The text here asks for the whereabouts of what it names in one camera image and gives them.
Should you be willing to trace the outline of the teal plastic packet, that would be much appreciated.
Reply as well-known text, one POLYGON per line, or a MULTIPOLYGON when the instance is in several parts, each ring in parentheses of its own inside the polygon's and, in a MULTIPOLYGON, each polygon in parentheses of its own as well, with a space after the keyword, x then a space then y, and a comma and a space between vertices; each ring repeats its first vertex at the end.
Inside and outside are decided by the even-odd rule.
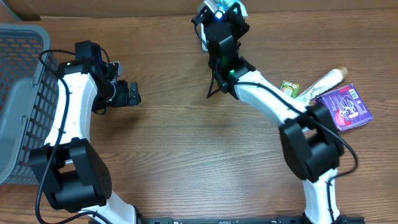
POLYGON ((240 0, 216 0, 215 3, 223 12, 226 12, 229 8, 231 8, 233 4, 238 3, 240 5, 243 17, 248 16, 246 7, 240 0))

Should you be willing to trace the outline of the green yellow snack packet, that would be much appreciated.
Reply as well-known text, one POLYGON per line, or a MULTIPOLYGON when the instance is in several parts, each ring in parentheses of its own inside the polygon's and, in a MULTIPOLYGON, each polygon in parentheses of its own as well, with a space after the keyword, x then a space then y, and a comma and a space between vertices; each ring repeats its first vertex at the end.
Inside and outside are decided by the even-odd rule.
POLYGON ((299 93, 300 85, 297 83, 292 83, 290 81, 284 80, 280 86, 280 90, 287 96, 296 98, 299 93))

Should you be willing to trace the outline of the white bamboo print tube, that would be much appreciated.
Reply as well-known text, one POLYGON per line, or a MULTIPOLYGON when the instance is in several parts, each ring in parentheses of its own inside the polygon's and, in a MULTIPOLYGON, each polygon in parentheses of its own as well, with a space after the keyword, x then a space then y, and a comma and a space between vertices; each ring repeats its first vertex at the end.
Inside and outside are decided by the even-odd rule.
POLYGON ((308 87, 303 93, 299 94, 295 99, 304 103, 310 103, 316 97, 326 93, 335 86, 339 85, 348 77, 348 70, 343 66, 339 66, 329 71, 326 75, 317 80, 313 85, 308 87))

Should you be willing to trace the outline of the purple Carefree pad pack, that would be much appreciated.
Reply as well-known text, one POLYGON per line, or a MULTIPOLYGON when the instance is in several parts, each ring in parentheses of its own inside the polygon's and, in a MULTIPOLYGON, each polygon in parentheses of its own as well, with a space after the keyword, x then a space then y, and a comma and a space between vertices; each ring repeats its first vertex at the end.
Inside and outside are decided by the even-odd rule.
POLYGON ((315 102, 329 109, 339 132, 365 125, 373 119, 373 114, 352 83, 320 95, 315 102))

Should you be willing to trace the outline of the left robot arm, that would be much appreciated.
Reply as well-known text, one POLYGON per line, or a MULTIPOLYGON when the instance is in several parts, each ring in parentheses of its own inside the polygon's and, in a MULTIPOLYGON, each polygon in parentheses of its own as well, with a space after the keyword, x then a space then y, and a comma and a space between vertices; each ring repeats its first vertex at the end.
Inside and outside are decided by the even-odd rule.
POLYGON ((29 164, 39 181, 35 215, 40 223, 42 196, 55 210, 72 217, 89 216, 91 223, 145 223, 138 209, 113 190, 109 169, 90 143, 91 115, 108 107, 136 106, 141 102, 137 83, 119 80, 121 64, 103 60, 104 48, 90 40, 75 43, 75 59, 46 67, 58 80, 53 125, 44 145, 33 149, 29 164))

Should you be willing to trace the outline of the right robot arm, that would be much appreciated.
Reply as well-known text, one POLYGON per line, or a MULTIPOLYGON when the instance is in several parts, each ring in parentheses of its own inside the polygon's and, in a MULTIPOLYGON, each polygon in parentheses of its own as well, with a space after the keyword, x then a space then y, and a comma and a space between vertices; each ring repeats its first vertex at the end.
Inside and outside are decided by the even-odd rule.
POLYGON ((344 149, 327 108, 285 95, 239 56, 239 38, 249 30, 239 3, 220 9, 203 1, 192 21, 210 55, 211 84, 259 110, 279 129, 284 159, 303 182, 304 221, 341 223, 334 184, 344 149))

